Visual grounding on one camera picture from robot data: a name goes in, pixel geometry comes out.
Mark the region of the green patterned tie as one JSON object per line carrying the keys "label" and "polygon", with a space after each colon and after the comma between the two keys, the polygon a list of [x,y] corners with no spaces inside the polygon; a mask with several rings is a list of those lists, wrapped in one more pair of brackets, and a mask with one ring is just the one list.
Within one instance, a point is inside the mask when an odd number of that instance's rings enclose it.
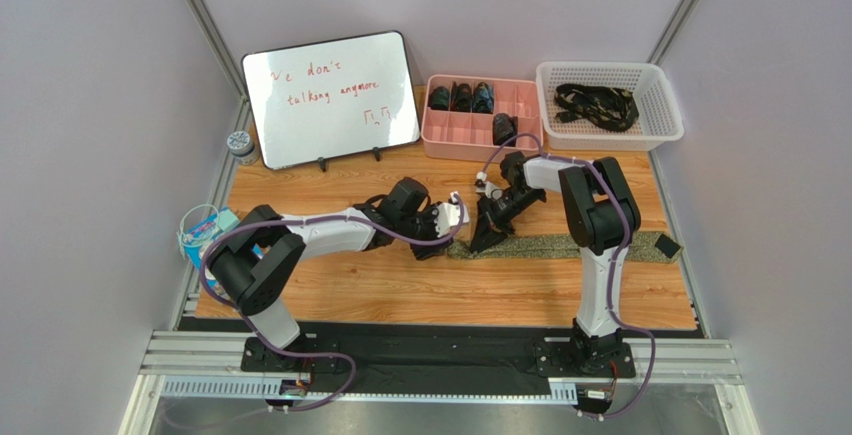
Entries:
{"label": "green patterned tie", "polygon": [[[678,261],[683,246],[666,232],[639,231],[626,250],[626,259],[643,263],[672,264]],[[580,247],[568,234],[510,237],[481,252],[465,242],[454,242],[446,251],[454,260],[475,259],[579,259]]]}

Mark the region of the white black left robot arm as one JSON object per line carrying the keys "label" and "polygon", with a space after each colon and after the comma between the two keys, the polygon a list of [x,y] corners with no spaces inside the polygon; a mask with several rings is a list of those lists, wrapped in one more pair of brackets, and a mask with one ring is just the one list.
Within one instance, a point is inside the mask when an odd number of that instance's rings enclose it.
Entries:
{"label": "white black left robot arm", "polygon": [[286,215],[258,205],[211,242],[200,271],[223,290],[221,302],[234,308],[267,347],[282,353],[301,334],[281,299],[299,263],[367,252],[396,240],[425,260],[443,253],[469,221],[459,193],[434,201],[423,184],[405,177],[388,193],[335,213]]}

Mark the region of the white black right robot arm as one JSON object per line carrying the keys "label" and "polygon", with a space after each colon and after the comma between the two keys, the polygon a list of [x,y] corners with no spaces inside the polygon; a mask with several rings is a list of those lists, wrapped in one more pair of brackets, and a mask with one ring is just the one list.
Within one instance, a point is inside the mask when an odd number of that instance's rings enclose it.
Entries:
{"label": "white black right robot arm", "polygon": [[581,303],[572,327],[576,364],[604,363],[622,348],[625,324],[619,291],[629,245],[641,215],[622,169],[612,157],[595,161],[508,153],[500,163],[508,187],[484,189],[470,250],[490,249],[515,233],[512,221],[552,191],[562,197],[569,234],[580,248]]}

